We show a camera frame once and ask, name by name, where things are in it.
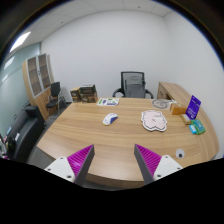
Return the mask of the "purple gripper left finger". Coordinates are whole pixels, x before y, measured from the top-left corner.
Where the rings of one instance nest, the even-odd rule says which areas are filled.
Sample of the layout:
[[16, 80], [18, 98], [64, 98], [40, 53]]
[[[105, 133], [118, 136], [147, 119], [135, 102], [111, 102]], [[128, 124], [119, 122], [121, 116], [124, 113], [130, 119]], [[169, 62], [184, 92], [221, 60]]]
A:
[[57, 158], [45, 171], [82, 186], [94, 155], [94, 145], [90, 145], [68, 157]]

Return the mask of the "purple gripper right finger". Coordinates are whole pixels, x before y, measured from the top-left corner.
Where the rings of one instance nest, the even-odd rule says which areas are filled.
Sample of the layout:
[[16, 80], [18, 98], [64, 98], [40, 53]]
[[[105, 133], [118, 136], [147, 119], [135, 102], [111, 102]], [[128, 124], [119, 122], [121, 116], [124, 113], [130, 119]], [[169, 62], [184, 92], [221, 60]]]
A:
[[182, 166], [169, 155], [160, 156], [138, 144], [134, 146], [134, 155], [145, 185], [182, 169]]

